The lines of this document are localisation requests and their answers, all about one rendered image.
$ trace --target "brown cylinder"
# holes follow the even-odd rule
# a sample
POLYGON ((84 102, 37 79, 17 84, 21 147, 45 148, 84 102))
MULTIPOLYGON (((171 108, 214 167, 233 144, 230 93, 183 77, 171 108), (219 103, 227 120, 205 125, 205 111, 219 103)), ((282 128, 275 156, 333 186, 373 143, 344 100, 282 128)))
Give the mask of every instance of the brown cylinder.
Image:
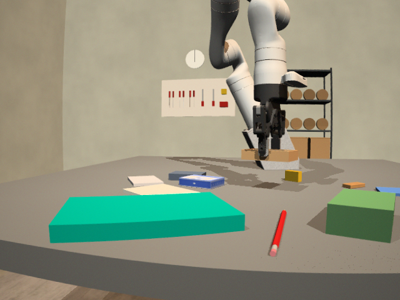
POLYGON ((328 120, 324 119, 323 117, 321 119, 318 119, 317 128, 319 130, 325 130, 326 128, 328 128, 328 120))
POLYGON ((292 98, 292 100, 300 100, 302 98, 302 96, 303 96, 303 93, 299 89, 294 89, 290 93, 290 98, 292 98))
POLYGON ((314 119, 311 119, 310 117, 305 119, 303 124, 304 128, 306 128, 307 130, 312 130, 315 127, 315 121, 314 119))
POLYGON ((312 89, 305 90, 303 94, 305 100, 314 100, 315 99, 315 92, 312 89))
POLYGON ((317 99, 318 100, 326 100, 328 98, 328 91, 325 89, 320 89, 317 92, 317 99))
POLYGON ((303 122, 301 122, 301 120, 298 117, 295 117, 294 119, 292 119, 292 121, 290 122, 290 126, 292 126, 292 128, 294 130, 298 130, 301 128, 301 126, 303 125, 303 122))

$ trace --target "yellow square on board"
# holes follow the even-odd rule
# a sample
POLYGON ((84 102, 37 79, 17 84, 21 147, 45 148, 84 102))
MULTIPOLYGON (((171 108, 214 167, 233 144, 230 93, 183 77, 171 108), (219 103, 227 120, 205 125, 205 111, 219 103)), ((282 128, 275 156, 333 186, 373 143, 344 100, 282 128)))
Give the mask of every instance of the yellow square on board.
POLYGON ((295 183, 300 183, 301 182, 301 171, 286 170, 285 171, 285 180, 286 181, 294 181, 295 183))

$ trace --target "teal box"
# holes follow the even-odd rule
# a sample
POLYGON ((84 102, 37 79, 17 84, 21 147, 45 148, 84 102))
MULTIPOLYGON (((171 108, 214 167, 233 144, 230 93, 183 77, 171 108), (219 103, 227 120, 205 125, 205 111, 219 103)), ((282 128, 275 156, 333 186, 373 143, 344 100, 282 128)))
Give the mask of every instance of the teal box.
POLYGON ((327 204, 326 233, 390 243, 396 195, 343 189, 327 204))
POLYGON ((50 243, 171 238, 244 230, 244 214, 211 192, 70 197, 49 225, 50 243))

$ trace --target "black shelf frame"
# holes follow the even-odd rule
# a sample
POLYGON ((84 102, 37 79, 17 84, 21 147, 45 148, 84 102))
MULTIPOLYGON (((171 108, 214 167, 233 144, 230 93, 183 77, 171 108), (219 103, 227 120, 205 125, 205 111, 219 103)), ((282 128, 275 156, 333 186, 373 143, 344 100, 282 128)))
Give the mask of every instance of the black shelf frame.
POLYGON ((326 105, 331 104, 331 130, 287 130, 292 132, 300 132, 300 133, 308 133, 308 132, 318 132, 324 133, 324 138, 326 133, 331 134, 331 153, 330 158, 332 159, 332 145, 333 145, 333 86, 332 86, 332 68, 329 70, 307 70, 307 69, 298 69, 298 70, 287 70, 288 72, 294 71, 300 74, 302 77, 312 77, 312 78, 323 78, 324 79, 324 89, 326 84, 326 76, 330 75, 331 80, 331 98, 329 100, 287 100, 281 104, 320 104, 324 106, 324 119, 326 119, 326 105))

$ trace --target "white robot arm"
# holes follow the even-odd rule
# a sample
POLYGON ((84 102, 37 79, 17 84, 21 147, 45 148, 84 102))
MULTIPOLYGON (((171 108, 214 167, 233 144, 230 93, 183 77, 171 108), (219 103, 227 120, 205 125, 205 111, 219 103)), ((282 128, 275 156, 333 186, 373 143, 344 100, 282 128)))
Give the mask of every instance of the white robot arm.
POLYGON ((254 81, 243 53, 234 40, 225 41, 239 12, 239 0, 211 0, 211 38, 209 55, 216 69, 232 66, 226 82, 246 122, 258 137, 260 156, 271 147, 279 149, 284 134, 285 112, 280 104, 288 99, 288 86, 305 87, 307 79, 286 67, 286 44, 278 31, 290 20, 284 0, 248 0, 249 25, 255 45, 254 81))

